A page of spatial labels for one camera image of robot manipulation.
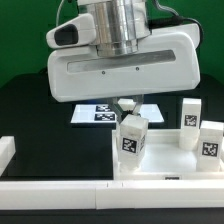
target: green backdrop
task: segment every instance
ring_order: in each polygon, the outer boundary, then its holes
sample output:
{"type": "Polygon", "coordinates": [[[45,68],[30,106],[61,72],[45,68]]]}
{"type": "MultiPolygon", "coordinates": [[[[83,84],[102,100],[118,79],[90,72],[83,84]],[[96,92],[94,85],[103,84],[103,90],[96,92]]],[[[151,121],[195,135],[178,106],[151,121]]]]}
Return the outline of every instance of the green backdrop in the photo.
{"type": "MultiPolygon", "coordinates": [[[[201,22],[205,40],[198,51],[202,73],[224,83],[224,1],[223,0],[160,0],[180,15],[201,22]]],[[[16,75],[36,73],[47,65],[51,52],[45,40],[48,30],[55,27],[60,0],[0,1],[0,86],[16,75]]],[[[169,16],[150,8],[153,18],[169,16]]],[[[61,22],[77,15],[76,4],[66,4],[61,22]]]]}

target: black table surface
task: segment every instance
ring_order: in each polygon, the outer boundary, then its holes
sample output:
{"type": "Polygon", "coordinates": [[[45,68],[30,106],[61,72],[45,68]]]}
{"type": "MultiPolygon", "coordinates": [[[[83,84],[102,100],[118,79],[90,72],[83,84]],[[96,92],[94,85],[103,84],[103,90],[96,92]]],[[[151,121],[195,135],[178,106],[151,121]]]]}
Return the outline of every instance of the black table surface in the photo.
{"type": "MultiPolygon", "coordinates": [[[[145,95],[165,122],[150,128],[180,128],[183,98],[202,99],[201,120],[224,122],[224,85],[201,75],[194,90],[145,95]]],[[[0,181],[112,180],[113,125],[71,125],[76,104],[58,103],[47,76],[17,76],[0,89],[0,137],[14,136],[16,154],[0,181]]],[[[1,223],[215,223],[223,208],[0,211],[1,223]]]]}

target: white sheet of paper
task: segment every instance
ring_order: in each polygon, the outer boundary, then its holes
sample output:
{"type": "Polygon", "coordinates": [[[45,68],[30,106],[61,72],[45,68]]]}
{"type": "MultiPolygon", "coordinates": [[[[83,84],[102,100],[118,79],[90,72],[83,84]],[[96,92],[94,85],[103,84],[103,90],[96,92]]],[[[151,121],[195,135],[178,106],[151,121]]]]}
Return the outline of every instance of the white sheet of paper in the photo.
{"type": "MultiPolygon", "coordinates": [[[[107,104],[78,104],[75,107],[71,123],[115,123],[117,118],[115,115],[114,120],[95,120],[95,116],[100,117],[99,114],[105,114],[106,117],[112,117],[112,114],[114,112],[112,111],[102,111],[102,112],[96,112],[97,106],[100,106],[101,108],[107,107],[107,104]]],[[[162,114],[160,113],[160,110],[156,104],[143,104],[140,109],[141,117],[147,118],[149,122],[151,123],[161,123],[164,122],[162,114]]]]}

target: metal cylinder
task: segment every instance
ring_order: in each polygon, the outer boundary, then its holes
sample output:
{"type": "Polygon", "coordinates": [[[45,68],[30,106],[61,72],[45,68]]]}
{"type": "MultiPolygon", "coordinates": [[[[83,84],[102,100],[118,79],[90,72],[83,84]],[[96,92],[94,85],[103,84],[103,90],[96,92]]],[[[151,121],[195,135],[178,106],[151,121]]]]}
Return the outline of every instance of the metal cylinder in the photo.
{"type": "Polygon", "coordinates": [[[132,54],[138,50],[139,36],[144,37],[149,34],[148,29],[146,31],[143,0],[138,0],[136,5],[132,0],[98,2],[86,5],[85,12],[91,13],[94,17],[97,38],[92,44],[96,45],[100,57],[132,54]],[[136,24],[143,27],[140,32],[136,29],[136,24]]]}

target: white block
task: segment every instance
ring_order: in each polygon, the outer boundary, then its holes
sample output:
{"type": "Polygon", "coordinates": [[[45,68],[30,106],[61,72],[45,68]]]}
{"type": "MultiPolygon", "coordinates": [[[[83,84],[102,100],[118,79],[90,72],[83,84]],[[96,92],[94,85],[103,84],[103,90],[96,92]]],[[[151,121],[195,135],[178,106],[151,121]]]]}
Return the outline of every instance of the white block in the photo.
{"type": "Polygon", "coordinates": [[[120,99],[118,104],[121,106],[123,111],[127,111],[133,110],[136,103],[132,99],[120,99]]]}
{"type": "Polygon", "coordinates": [[[196,150],[198,146],[201,100],[183,100],[181,117],[181,134],[179,147],[184,150],[196,150]]]}
{"type": "Polygon", "coordinates": [[[193,130],[199,128],[201,116],[200,99],[184,99],[182,106],[181,129],[193,130]]]}
{"type": "Polygon", "coordinates": [[[0,176],[15,154],[14,137],[2,137],[0,139],[0,176]]]}
{"type": "Polygon", "coordinates": [[[221,122],[202,121],[200,136],[223,137],[224,125],[221,122]]]}
{"type": "Polygon", "coordinates": [[[145,140],[148,120],[139,116],[128,115],[120,124],[118,158],[121,170],[135,169],[145,154],[145,140]]]}
{"type": "Polygon", "coordinates": [[[197,171],[203,172],[219,172],[221,168],[221,160],[209,160],[199,158],[197,161],[197,171]]]}
{"type": "Polygon", "coordinates": [[[223,142],[223,123],[202,121],[198,158],[216,160],[221,158],[223,142]]]}
{"type": "Polygon", "coordinates": [[[220,170],[223,123],[202,121],[198,143],[197,171],[220,170]]]}
{"type": "Polygon", "coordinates": [[[179,147],[184,150],[197,150],[199,134],[200,130],[196,130],[195,136],[188,135],[185,130],[181,130],[179,147]]]}

